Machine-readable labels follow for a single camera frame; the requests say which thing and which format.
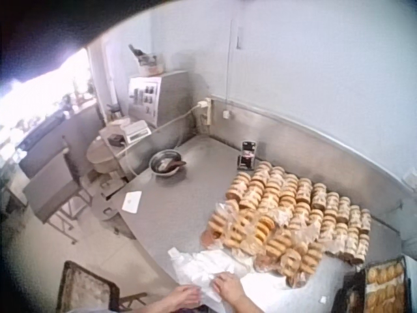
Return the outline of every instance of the paper sheet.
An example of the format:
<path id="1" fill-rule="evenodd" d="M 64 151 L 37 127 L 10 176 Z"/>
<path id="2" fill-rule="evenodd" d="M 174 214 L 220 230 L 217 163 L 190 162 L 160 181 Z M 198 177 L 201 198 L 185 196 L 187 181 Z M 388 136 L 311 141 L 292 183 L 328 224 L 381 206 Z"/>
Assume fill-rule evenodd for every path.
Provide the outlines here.
<path id="1" fill-rule="evenodd" d="M 246 294 L 265 312 L 274 312 L 278 290 L 290 289 L 285 283 L 285 277 L 257 273 L 252 265 L 236 261 L 224 250 L 206 250 L 189 254 L 172 248 L 168 254 L 171 256 L 178 283 L 201 287 L 202 302 L 218 313 L 233 310 L 211 287 L 212 279 L 217 273 L 228 271 L 241 278 Z"/>
<path id="2" fill-rule="evenodd" d="M 141 201 L 142 191 L 128 192 L 124 197 L 122 210 L 129 213 L 136 213 Z"/>

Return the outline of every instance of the small white paper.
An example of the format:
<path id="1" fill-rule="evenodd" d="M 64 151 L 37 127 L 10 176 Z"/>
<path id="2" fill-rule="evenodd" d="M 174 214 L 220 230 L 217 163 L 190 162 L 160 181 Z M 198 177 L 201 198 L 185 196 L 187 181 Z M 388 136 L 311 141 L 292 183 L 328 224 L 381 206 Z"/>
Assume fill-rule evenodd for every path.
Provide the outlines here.
<path id="1" fill-rule="evenodd" d="M 142 191 L 128 192 L 124 197 L 122 210 L 129 213 L 136 213 L 141 197 Z"/>

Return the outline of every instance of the cable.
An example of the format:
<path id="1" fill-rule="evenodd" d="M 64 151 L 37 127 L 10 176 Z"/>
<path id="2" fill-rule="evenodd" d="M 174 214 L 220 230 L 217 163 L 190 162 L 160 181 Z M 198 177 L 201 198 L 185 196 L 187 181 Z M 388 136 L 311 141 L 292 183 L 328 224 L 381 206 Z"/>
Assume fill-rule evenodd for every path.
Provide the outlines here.
<path id="1" fill-rule="evenodd" d="M 176 121 L 178 121 L 179 119 L 183 119 L 184 117 L 186 117 L 186 116 L 188 116 L 190 113 L 192 113 L 195 109 L 197 109 L 197 108 L 200 108 L 201 107 L 201 105 L 200 104 L 197 104 L 196 106 L 194 106 L 193 108 L 191 108 L 191 109 L 189 109 L 185 114 L 182 114 L 182 115 L 180 115 L 180 116 L 178 116 L 178 117 L 176 117 L 176 118 L 174 118 L 172 121 L 169 121 L 168 123 L 166 123 L 166 124 L 164 124 L 164 125 L 162 125 L 162 126 L 160 126 L 160 127 L 158 127 L 158 128 L 156 128 L 153 132 L 158 132 L 158 131 L 161 131 L 161 129 L 163 129 L 164 127 L 166 127 L 166 126 L 168 126 L 168 125 L 170 125 L 170 124 L 172 124 L 172 123 L 174 123 L 174 122 L 176 122 Z M 176 149 L 179 145 L 180 145 L 180 143 L 181 143 L 181 141 L 182 141 L 182 137 L 183 137 L 183 131 L 181 131 L 180 132 L 180 138 L 179 138 L 179 140 L 178 140 L 178 142 L 177 142 L 177 145 L 174 147 L 174 149 Z M 128 169 L 132 172 L 132 174 L 133 175 L 135 175 L 135 177 L 137 177 L 139 174 L 137 174 L 134 170 L 133 170 L 133 167 L 132 167 L 132 165 L 131 165 L 131 163 L 130 163 L 130 160 L 129 160 L 129 156 L 128 156 L 128 150 L 130 149 L 130 148 L 132 148 L 133 146 L 135 146 L 137 143 L 139 143 L 141 140 L 138 140 L 137 142 L 135 142 L 134 144 L 132 144 L 132 145 L 128 145 L 128 146 L 126 146 L 126 144 L 125 143 L 122 143 L 123 145 L 124 145 L 124 157 L 126 158 L 126 163 L 127 163 L 127 166 L 128 166 Z"/>
<path id="2" fill-rule="evenodd" d="M 128 169 L 132 172 L 133 175 L 135 175 L 135 177 L 139 176 L 139 174 L 137 174 L 134 170 L 132 165 L 130 164 L 129 161 L 129 156 L 128 156 L 128 148 L 126 147 L 126 149 L 124 150 L 124 157 L 126 158 L 126 163 L 128 165 Z"/>

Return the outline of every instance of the floor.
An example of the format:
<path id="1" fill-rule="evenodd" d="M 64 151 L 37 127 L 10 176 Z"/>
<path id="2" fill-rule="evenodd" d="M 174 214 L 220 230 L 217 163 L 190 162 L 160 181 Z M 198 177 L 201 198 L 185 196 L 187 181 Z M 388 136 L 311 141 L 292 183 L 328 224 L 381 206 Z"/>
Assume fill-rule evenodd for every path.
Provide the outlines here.
<path id="1" fill-rule="evenodd" d="M 24 228 L 18 227 L 19 221 L 23 221 Z M 6 223 L 2 227 L 2 242 L 8 244 L 3 257 L 11 265 L 14 280 L 26 290 L 31 302 L 40 304 L 43 312 L 55 310 L 66 260 L 113 281 L 121 289 L 121 296 L 148 292 L 146 303 L 160 299 L 175 287 L 138 241 L 103 228 L 89 208 L 72 222 L 75 227 L 70 233 L 79 240 L 75 245 L 50 225 L 43 225 L 30 208 L 23 216 L 12 216 Z"/>

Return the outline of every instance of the digital scale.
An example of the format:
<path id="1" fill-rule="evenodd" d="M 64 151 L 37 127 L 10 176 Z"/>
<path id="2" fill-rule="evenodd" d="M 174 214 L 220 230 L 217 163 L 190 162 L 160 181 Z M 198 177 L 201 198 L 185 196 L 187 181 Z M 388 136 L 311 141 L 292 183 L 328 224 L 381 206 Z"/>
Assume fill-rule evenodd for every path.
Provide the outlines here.
<path id="1" fill-rule="evenodd" d="M 122 125 L 121 130 L 127 145 L 136 142 L 151 134 L 151 130 L 145 121 L 137 121 L 131 124 Z"/>

